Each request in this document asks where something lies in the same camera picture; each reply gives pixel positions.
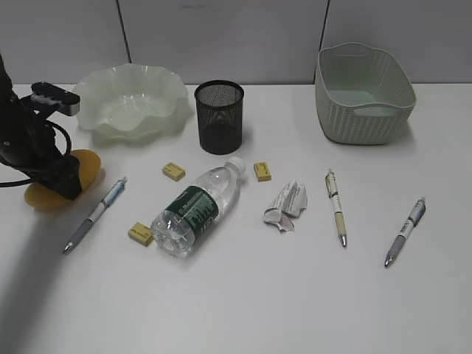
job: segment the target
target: pen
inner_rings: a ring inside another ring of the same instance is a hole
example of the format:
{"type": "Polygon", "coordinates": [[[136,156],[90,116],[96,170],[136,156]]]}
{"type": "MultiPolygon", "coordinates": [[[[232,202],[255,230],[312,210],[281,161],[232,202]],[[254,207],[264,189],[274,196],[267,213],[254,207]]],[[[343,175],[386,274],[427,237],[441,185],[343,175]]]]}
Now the pen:
{"type": "Polygon", "coordinates": [[[342,215],[341,199],[339,198],[338,186],[336,186],[334,173],[331,169],[328,169],[324,181],[326,182],[327,194],[333,203],[334,220],[338,229],[339,242],[341,242],[343,247],[347,247],[347,233],[346,226],[344,225],[344,216],[342,215]]]}
{"type": "Polygon", "coordinates": [[[409,217],[403,224],[403,227],[395,238],[395,241],[393,241],[392,247],[390,247],[390,250],[387,252],[384,264],[385,268],[388,268],[397,259],[398,254],[408,239],[408,236],[412,233],[413,228],[418,224],[425,211],[426,198],[422,197],[421,199],[418,199],[414,205],[412,212],[410,212],[409,217]]]}
{"type": "Polygon", "coordinates": [[[115,200],[123,193],[125,190],[125,184],[128,181],[126,177],[123,177],[118,180],[117,183],[106,193],[105,197],[99,202],[97,207],[93,212],[85,219],[79,228],[74,232],[74,234],[69,239],[69,242],[64,247],[62,253],[68,254],[79,242],[87,235],[87,232],[92,228],[92,226],[97,222],[102,214],[115,202],[115,200]]]}

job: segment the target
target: yellow eraser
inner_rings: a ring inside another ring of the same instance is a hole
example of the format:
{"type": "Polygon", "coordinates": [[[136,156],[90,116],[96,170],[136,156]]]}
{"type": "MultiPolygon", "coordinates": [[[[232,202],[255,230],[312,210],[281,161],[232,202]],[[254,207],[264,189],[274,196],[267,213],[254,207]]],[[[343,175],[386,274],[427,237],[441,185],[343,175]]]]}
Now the yellow eraser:
{"type": "Polygon", "coordinates": [[[174,181],[179,181],[185,176],[185,170],[172,162],[169,162],[164,166],[162,173],[167,177],[171,177],[174,181]]]}
{"type": "Polygon", "coordinates": [[[149,246],[149,243],[153,240],[150,229],[142,223],[135,223],[131,230],[128,231],[128,236],[145,246],[149,246]]]}
{"type": "Polygon", "coordinates": [[[259,182],[270,181],[272,179],[271,171],[265,162],[258,162],[254,164],[254,171],[259,182]]]}

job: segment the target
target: white table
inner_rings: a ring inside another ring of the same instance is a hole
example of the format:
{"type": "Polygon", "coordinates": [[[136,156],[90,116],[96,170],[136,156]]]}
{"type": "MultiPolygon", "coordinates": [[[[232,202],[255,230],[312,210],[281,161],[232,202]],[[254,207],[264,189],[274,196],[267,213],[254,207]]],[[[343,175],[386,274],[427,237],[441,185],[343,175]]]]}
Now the white table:
{"type": "MultiPolygon", "coordinates": [[[[55,115],[75,148],[99,153],[106,176],[51,214],[33,212],[24,187],[0,191],[0,353],[470,353],[472,85],[414,88],[418,103],[402,139],[354,147],[325,139],[313,86],[245,87],[236,155],[246,160],[247,183],[187,262],[155,244],[146,249],[127,231],[225,161],[199,148],[195,115],[181,133],[138,145],[100,142],[75,118],[55,115]],[[187,170],[178,183],[162,175],[169,161],[187,170]],[[260,161],[272,181],[256,181],[260,161]],[[328,167],[347,249],[336,237],[328,167]],[[125,193],[63,256],[68,236],[123,175],[125,193]],[[295,232],[280,234],[261,217],[292,178],[306,184],[308,208],[295,232]],[[422,195],[427,212],[385,270],[385,253],[422,195]]],[[[2,181],[18,178],[2,167],[2,181]]]]}

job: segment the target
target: pen tip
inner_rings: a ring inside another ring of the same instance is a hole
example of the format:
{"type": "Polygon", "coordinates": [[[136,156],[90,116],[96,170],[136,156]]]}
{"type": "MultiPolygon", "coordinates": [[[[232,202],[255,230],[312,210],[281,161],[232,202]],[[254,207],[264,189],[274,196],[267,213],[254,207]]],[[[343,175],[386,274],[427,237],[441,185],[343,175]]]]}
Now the pen tip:
{"type": "Polygon", "coordinates": [[[74,244],[72,242],[69,242],[66,244],[66,247],[64,247],[64,250],[62,251],[63,254],[68,254],[72,248],[74,247],[74,244]]]}
{"type": "Polygon", "coordinates": [[[385,259],[385,268],[388,268],[393,262],[393,257],[392,256],[387,256],[387,258],[385,259]]]}
{"type": "Polygon", "coordinates": [[[339,241],[343,247],[347,247],[347,236],[346,235],[339,235],[339,241]]]}

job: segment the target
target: plastic bottle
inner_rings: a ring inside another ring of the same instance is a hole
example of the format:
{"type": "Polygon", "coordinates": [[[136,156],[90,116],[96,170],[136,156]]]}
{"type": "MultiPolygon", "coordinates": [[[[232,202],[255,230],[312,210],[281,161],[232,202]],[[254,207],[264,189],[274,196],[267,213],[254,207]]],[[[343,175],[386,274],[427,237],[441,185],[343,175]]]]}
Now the plastic bottle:
{"type": "Polygon", "coordinates": [[[173,255],[186,255],[195,240],[236,199],[237,180],[245,170],[244,161],[232,157],[224,166],[198,177],[151,224],[158,246],[173,255]]]}

